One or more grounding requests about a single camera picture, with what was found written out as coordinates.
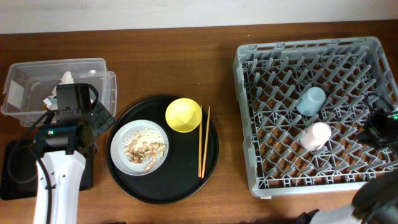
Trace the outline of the grey plate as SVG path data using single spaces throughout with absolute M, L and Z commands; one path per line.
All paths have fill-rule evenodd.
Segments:
M 163 136 L 165 143 L 167 145 L 165 149 L 165 156 L 163 158 L 160 158 L 157 161 L 156 165 L 153 167 L 153 169 L 150 170 L 149 172 L 144 172 L 144 168 L 146 167 L 147 162 L 143 164 L 130 163 L 129 159 L 127 158 L 127 156 L 124 154 L 123 151 L 123 145 L 126 139 L 132 136 L 136 131 L 141 130 L 143 128 L 158 130 Z M 158 169 L 164 163 L 165 158 L 167 157 L 168 150 L 169 150 L 169 140 L 165 131 L 158 124 L 152 121 L 141 119 L 137 121 L 131 121 L 123 125 L 119 130 L 117 130 L 116 134 L 114 135 L 111 141 L 110 153 L 114 165 L 120 171 L 128 175 L 139 176 L 139 175 L 149 174 L 154 170 Z

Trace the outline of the pink cup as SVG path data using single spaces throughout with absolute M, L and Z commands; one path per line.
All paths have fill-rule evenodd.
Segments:
M 300 143 L 309 151 L 319 150 L 331 137 L 331 128 L 328 124 L 317 122 L 305 129 Z

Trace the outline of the blue cup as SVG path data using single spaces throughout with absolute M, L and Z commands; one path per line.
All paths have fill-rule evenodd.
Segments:
M 311 87 L 299 97 L 296 109 L 304 116 L 313 116 L 318 113 L 325 100 L 326 93 L 321 88 Z

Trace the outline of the yellow bowl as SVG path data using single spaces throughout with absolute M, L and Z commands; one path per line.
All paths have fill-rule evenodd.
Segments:
M 189 133 L 202 121 L 200 105 L 189 98 L 178 98 L 165 111 L 165 120 L 170 128 L 180 133 Z

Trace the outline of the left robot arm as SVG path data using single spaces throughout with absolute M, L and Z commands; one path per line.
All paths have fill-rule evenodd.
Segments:
M 76 223 L 78 194 L 86 157 L 98 136 L 115 122 L 87 83 L 58 85 L 57 109 L 48 110 L 34 124 L 32 155 L 37 166 L 34 223 Z

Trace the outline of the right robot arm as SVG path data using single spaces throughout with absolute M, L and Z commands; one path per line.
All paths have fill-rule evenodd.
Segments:
M 357 140 L 377 150 L 397 153 L 397 110 L 373 111 Z M 303 212 L 294 223 L 397 223 L 397 170 L 363 185 L 350 205 L 330 211 Z

